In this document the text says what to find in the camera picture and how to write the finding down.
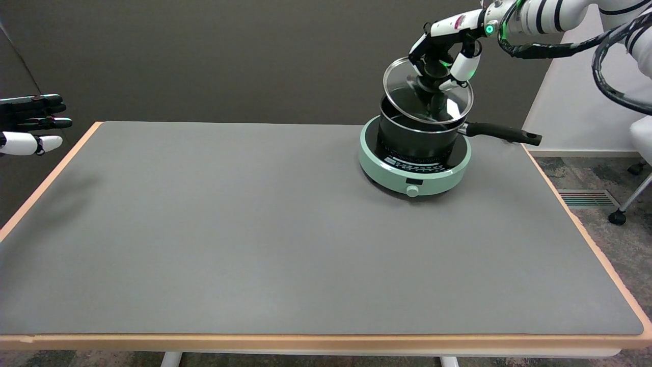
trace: chair wheel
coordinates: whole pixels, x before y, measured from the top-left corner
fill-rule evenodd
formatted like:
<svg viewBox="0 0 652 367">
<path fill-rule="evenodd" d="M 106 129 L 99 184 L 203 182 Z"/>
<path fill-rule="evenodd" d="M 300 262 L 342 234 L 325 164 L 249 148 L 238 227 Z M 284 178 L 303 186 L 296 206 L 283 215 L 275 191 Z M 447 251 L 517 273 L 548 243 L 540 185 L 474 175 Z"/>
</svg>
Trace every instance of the chair wheel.
<svg viewBox="0 0 652 367">
<path fill-rule="evenodd" d="M 626 221 L 627 217 L 625 217 L 625 213 L 621 212 L 620 210 L 616 210 L 615 212 L 609 214 L 609 222 L 615 225 L 623 225 Z"/>
<path fill-rule="evenodd" d="M 638 176 L 643 172 L 643 165 L 640 163 L 636 163 L 635 165 L 631 165 L 628 169 L 627 172 L 633 174 L 634 176 Z"/>
</svg>

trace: white wall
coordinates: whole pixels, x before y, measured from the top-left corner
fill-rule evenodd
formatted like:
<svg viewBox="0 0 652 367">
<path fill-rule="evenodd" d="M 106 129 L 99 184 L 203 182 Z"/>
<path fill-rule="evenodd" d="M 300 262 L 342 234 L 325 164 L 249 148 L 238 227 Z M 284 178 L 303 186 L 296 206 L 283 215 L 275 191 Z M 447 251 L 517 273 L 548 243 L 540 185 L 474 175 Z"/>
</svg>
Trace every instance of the white wall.
<svg viewBox="0 0 652 367">
<path fill-rule="evenodd" d="M 562 42 L 583 41 L 600 33 L 599 12 L 591 6 L 584 22 L 566 32 Z M 533 154 L 619 155 L 635 150 L 629 126 L 643 115 L 613 103 L 598 90 L 591 74 L 594 51 L 552 61 L 524 124 L 525 130 L 543 135 L 541 146 L 531 147 Z M 609 49 L 602 73 L 616 89 L 652 99 L 652 80 L 638 71 L 623 45 Z"/>
</svg>

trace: floor vent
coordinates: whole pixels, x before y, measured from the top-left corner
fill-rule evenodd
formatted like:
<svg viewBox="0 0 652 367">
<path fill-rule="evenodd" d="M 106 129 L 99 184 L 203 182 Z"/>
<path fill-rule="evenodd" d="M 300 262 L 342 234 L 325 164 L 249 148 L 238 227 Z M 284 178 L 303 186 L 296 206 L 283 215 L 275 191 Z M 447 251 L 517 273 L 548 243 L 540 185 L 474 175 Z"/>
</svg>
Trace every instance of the floor vent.
<svg viewBox="0 0 652 367">
<path fill-rule="evenodd" d="M 607 190 L 558 190 L 566 205 L 574 209 L 618 207 Z"/>
</svg>

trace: black pot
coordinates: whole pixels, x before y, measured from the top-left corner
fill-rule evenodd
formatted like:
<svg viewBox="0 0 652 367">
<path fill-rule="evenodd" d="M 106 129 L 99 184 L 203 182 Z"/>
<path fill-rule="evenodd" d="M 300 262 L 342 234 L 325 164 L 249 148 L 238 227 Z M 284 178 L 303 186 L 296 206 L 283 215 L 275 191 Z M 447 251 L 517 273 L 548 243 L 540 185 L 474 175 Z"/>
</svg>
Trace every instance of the black pot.
<svg viewBox="0 0 652 367">
<path fill-rule="evenodd" d="M 387 96 L 383 96 L 380 102 L 380 112 L 380 142 L 388 150 L 406 157 L 422 159 L 446 156 L 451 152 L 458 134 L 489 135 L 534 146 L 541 143 L 541 135 L 491 123 L 468 123 L 466 115 L 439 125 L 417 121 L 396 109 Z"/>
</svg>

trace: pot handle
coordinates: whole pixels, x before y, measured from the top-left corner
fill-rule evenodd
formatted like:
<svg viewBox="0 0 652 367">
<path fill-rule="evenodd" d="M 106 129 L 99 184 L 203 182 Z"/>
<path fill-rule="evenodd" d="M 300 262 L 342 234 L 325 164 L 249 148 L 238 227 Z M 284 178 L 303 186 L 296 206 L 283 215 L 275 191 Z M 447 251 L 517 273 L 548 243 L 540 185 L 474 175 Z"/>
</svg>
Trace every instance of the pot handle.
<svg viewBox="0 0 652 367">
<path fill-rule="evenodd" d="M 505 139 L 510 142 L 524 143 L 534 146 L 541 144 L 541 135 L 529 133 L 524 130 L 494 125 L 493 123 L 464 123 L 458 132 L 466 136 L 489 135 L 494 138 Z"/>
</svg>

